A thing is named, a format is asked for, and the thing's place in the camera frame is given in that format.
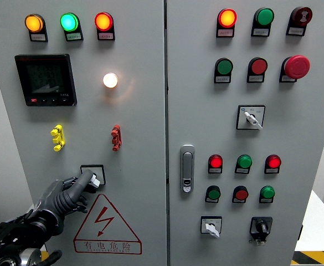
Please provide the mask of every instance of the green indicator light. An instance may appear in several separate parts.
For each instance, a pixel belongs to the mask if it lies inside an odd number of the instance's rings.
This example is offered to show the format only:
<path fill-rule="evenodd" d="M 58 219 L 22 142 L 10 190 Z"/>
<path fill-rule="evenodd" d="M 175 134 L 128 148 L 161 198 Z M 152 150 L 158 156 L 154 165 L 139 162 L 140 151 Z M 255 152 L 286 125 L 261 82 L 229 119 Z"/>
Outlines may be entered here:
<path fill-rule="evenodd" d="M 256 21 L 262 25 L 269 25 L 274 20 L 274 12 L 270 8 L 264 8 L 257 11 Z"/>
<path fill-rule="evenodd" d="M 222 75 L 227 75 L 233 69 L 232 63 L 228 60 L 222 60 L 218 63 L 217 71 L 220 72 Z"/>
<path fill-rule="evenodd" d="M 252 161 L 249 155 L 242 155 L 238 158 L 237 163 L 241 168 L 246 169 L 251 166 Z"/>
<path fill-rule="evenodd" d="M 73 13 L 63 14 L 61 16 L 61 26 L 67 32 L 72 32 L 78 28 L 78 18 Z"/>
<path fill-rule="evenodd" d="M 271 186 L 266 186 L 261 189 L 260 194 L 267 199 L 273 198 L 275 195 L 275 190 Z"/>
<path fill-rule="evenodd" d="M 211 190 L 208 192 L 208 197 L 212 200 L 217 200 L 221 196 L 221 193 L 217 190 Z"/>

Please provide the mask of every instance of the lightning bolt symbol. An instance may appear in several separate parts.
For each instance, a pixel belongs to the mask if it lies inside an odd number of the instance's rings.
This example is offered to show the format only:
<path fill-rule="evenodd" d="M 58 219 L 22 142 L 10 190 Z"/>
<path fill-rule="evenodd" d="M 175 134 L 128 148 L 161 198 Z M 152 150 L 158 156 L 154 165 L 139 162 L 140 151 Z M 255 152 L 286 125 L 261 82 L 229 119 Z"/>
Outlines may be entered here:
<path fill-rule="evenodd" d="M 110 218 L 106 218 L 106 219 L 100 219 L 100 218 L 104 215 L 104 213 L 105 213 L 106 211 L 107 211 L 107 207 L 104 207 L 104 208 L 101 210 L 99 216 L 97 217 L 97 219 L 96 219 L 95 222 L 94 222 L 94 223 L 100 223 L 100 222 L 103 222 L 103 221 L 108 221 L 108 223 L 106 224 L 106 226 L 105 226 L 101 231 L 98 232 L 98 234 L 97 234 L 98 237 L 101 236 L 101 235 L 103 234 L 103 231 L 105 230 L 105 228 L 106 228 L 106 227 L 111 223 L 111 221 L 114 219 L 114 217 L 110 217 Z"/>

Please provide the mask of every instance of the warning sign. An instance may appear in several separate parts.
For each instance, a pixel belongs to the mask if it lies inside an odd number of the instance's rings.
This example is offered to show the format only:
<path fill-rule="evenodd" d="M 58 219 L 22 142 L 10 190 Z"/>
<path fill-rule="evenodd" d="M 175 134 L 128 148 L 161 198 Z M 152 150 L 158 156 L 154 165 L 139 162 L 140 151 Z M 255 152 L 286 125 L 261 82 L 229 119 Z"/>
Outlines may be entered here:
<path fill-rule="evenodd" d="M 142 243 L 115 206 L 99 194 L 74 238 L 77 253 L 142 254 Z"/>

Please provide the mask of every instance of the digital power meter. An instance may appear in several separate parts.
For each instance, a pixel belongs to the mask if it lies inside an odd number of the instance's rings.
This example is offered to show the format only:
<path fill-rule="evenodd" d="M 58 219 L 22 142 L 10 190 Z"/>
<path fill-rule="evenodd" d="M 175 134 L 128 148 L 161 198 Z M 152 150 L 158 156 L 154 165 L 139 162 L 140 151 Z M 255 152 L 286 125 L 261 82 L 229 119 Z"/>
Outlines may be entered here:
<path fill-rule="evenodd" d="M 77 103 L 69 54 L 16 55 L 28 106 L 74 106 Z"/>

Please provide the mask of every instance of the robotic arm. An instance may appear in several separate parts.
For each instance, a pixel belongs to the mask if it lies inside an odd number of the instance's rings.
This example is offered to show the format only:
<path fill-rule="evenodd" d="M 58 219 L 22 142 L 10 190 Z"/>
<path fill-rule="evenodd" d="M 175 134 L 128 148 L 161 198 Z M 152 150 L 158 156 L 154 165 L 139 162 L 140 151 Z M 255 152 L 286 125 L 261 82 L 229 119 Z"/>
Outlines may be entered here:
<path fill-rule="evenodd" d="M 0 224 L 0 266 L 48 266 L 62 255 L 54 251 L 41 262 L 40 248 L 62 233 L 64 218 L 73 212 L 87 213 L 83 191 L 95 193 L 100 181 L 86 170 L 79 178 L 56 180 L 43 193 L 33 210 Z"/>

